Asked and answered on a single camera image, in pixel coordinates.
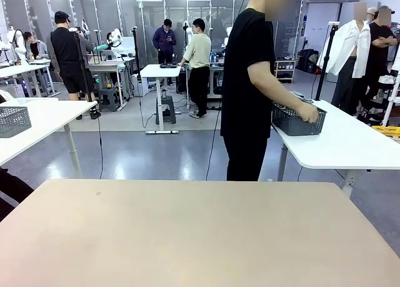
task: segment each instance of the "hand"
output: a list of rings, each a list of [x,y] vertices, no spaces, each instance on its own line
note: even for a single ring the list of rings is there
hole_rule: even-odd
[[[315,123],[318,119],[317,107],[312,104],[301,102],[301,105],[297,108],[296,112],[302,120],[308,121],[309,123]]]

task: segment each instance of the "cap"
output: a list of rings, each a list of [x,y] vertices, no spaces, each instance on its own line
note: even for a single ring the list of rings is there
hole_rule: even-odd
[[[71,15],[68,15],[67,13],[62,12],[62,11],[57,11],[57,12],[54,14],[54,20],[57,20],[57,19],[59,19],[59,20],[67,19],[68,22],[70,23],[71,20],[68,19],[69,16],[71,16]]]
[[[377,11],[379,12],[380,10],[383,10],[383,9],[390,9],[388,6],[380,6],[378,9],[377,9]]]
[[[376,12],[377,10],[378,10],[378,9],[375,8],[375,7],[368,8],[368,9],[367,9],[367,14],[375,15],[375,12]]]

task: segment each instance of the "beige table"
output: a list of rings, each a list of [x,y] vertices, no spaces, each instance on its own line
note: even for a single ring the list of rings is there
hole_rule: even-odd
[[[0,223],[0,286],[398,287],[328,183],[54,180]]]

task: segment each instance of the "hair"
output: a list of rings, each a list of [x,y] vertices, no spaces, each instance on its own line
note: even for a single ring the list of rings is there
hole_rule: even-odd
[[[164,20],[164,25],[171,27],[171,26],[173,26],[173,22],[170,19],[167,18],[167,19]]]
[[[193,21],[193,25],[196,26],[197,28],[200,28],[201,31],[203,31],[203,32],[206,29],[206,24],[204,23],[204,20],[202,20],[201,18],[195,19]]]
[[[23,34],[23,36],[24,36],[24,40],[27,41],[30,37],[32,37],[32,33],[31,32],[25,32]]]

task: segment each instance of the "black t-shirt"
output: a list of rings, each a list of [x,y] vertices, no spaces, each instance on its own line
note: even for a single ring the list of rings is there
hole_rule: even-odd
[[[394,34],[387,26],[378,26],[376,23],[371,23],[369,28],[371,29],[371,42],[379,39],[379,37],[394,37]],[[388,53],[389,47],[377,48],[371,44],[369,48],[367,71],[378,71],[386,68],[388,65]]]
[[[31,43],[31,52],[32,52],[34,58],[36,58],[36,56],[39,54],[38,42]]]
[[[80,73],[81,64],[74,34],[66,28],[57,28],[51,33],[51,43],[61,73]]]
[[[244,10],[233,24],[224,61],[221,136],[240,134],[246,124],[269,137],[272,101],[250,82],[248,67],[267,61],[274,73],[273,30],[265,14],[254,9]]]

